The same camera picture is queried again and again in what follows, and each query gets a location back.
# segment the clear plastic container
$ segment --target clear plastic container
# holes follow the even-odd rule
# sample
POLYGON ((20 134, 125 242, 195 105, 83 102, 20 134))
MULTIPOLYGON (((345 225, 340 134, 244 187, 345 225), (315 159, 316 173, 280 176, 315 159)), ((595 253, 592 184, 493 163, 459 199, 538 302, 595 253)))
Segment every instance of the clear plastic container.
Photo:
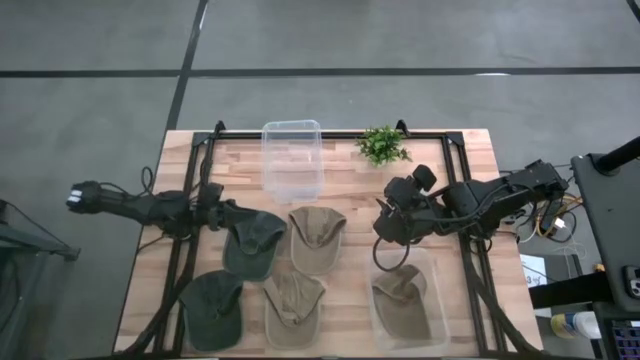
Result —
POLYGON ((278 204, 313 202, 324 187, 322 132, 315 120, 262 128, 262 188, 278 204))
MULTIPOLYGON (((378 261, 383 267, 395 266, 404 256, 404 251, 404 248, 380 250, 378 251, 378 261)), ((373 284, 374 280, 383 275, 384 272, 378 269, 373 262, 373 258, 370 258, 367 264, 367 290, 369 294, 369 310, 371 311, 371 325, 376 345, 381 352, 392 357, 445 356, 451 343, 451 334, 449 333, 447 318, 440 300, 438 282, 433 264, 429 259, 429 253, 425 249, 412 247, 405 264, 417 267, 426 280, 426 291, 422 302, 431 336, 426 340, 407 340, 393 337, 385 330, 373 303, 373 290, 371 289, 371 284, 373 284)))

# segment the gray concrete floor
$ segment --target gray concrete floor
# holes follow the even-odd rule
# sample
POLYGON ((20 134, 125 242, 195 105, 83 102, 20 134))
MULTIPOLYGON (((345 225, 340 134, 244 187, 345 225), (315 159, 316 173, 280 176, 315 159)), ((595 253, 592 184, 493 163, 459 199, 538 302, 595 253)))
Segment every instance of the gray concrete floor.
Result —
MULTIPOLYGON (((0 71, 179 69, 196 0, 0 2, 0 71)), ((220 0, 194 68, 637 66, 640 24, 622 0, 220 0)), ((489 128, 498 164, 606 151, 640 133, 640 75, 191 79, 179 129, 315 119, 359 128, 489 128)), ((176 79, 0 79, 0 198, 82 247, 52 258, 28 357, 108 354, 140 226, 64 205, 73 182, 140 189, 158 160, 176 79)), ((561 169, 566 177, 568 169, 561 169)), ((584 213, 576 241, 599 259, 584 213)), ((523 253, 558 254, 535 239, 523 253)), ((579 343, 552 352, 584 354, 579 343)))

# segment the green plant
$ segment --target green plant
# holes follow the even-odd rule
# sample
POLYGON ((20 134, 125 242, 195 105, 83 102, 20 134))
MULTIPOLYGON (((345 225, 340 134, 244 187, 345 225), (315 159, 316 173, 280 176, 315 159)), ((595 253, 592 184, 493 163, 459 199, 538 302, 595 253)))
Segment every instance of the green plant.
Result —
POLYGON ((356 140, 360 153, 364 154, 375 166, 401 160, 409 160, 407 149, 400 148, 404 136, 389 125, 367 129, 364 135, 356 140))

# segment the wooden table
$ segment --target wooden table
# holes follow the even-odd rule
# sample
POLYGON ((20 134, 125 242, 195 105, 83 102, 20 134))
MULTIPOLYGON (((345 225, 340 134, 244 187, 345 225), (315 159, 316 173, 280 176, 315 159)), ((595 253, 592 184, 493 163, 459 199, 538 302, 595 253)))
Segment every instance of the wooden table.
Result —
MULTIPOLYGON (((463 130, 469 164, 474 179, 490 180, 498 176, 498 168, 487 130, 463 130)), ((164 143, 154 191, 182 189, 190 152, 192 131, 170 131, 164 143)), ((405 140, 413 162, 398 162, 381 168, 371 166, 358 154, 352 140, 325 140, 323 160, 325 189, 316 206, 332 207, 347 217, 346 236, 336 267, 327 275, 318 276, 327 289, 322 303, 321 332, 310 348, 296 351, 273 349, 264 335, 265 298, 261 284, 245 282, 242 294, 244 335, 235 347, 216 356, 381 356, 376 349, 371 330, 369 303, 365 288, 365 265, 377 238, 372 224, 379 213, 375 198, 394 176, 411 174, 417 164, 429 166, 438 177, 434 190, 447 185, 446 168, 439 141, 405 140)), ((453 149, 456 176, 462 178, 458 156, 453 149)), ((259 140, 218 140, 214 149, 211 181, 225 185, 223 198, 234 198, 243 207, 270 211, 283 219, 299 205, 277 205, 263 193, 261 186, 261 146, 259 140)), ((203 227, 196 262, 196 274, 222 269, 221 255, 226 230, 211 232, 203 227)), ((156 228, 146 228, 140 244, 160 235, 156 228)), ((276 271, 291 267, 284 241, 278 252, 276 271)), ((384 248, 398 248, 386 244, 384 248)), ((419 245, 426 248, 435 264, 440 295, 444 301, 452 335, 450 355, 476 355, 467 286, 462 268, 458 239, 429 236, 419 245)), ((163 240, 138 255, 120 329, 114 350, 131 344, 160 306, 171 248, 163 240)), ((489 253, 498 301, 513 324, 534 346, 542 348, 526 281, 520 264, 518 248, 512 236, 493 239, 489 253)), ((490 348, 495 349, 488 311, 483 306, 483 318, 490 348)), ((173 339, 175 312, 170 318, 167 344, 173 339)), ((183 355, 200 355, 185 343, 183 355)))

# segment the cap visor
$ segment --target cap visor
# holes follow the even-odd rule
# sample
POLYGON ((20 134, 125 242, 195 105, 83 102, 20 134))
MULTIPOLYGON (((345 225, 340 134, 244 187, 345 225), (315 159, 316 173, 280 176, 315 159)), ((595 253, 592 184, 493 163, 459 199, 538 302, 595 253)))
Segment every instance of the cap visor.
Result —
POLYGON ((265 303, 265 333, 269 343, 276 349, 302 349, 314 343, 320 329, 320 304, 298 326, 289 327, 280 321, 278 313, 269 299, 265 303))
POLYGON ((270 249, 255 255, 247 255, 240 249, 233 233, 229 232, 224 245, 222 262, 225 270, 237 275, 243 280, 263 281, 271 275, 273 260, 275 258, 277 244, 270 249))
POLYGON ((211 320, 185 309, 187 337, 197 351, 211 352, 230 348, 242 337, 242 312, 238 300, 228 314, 211 320))
POLYGON ((424 340, 431 337, 420 297, 401 303, 374 288, 373 303, 380 322, 389 335, 405 340, 424 340))
POLYGON ((331 241, 322 247, 312 249, 302 240, 300 232, 291 231, 291 262, 296 270, 307 275, 326 274, 338 262, 342 231, 338 231, 331 241))

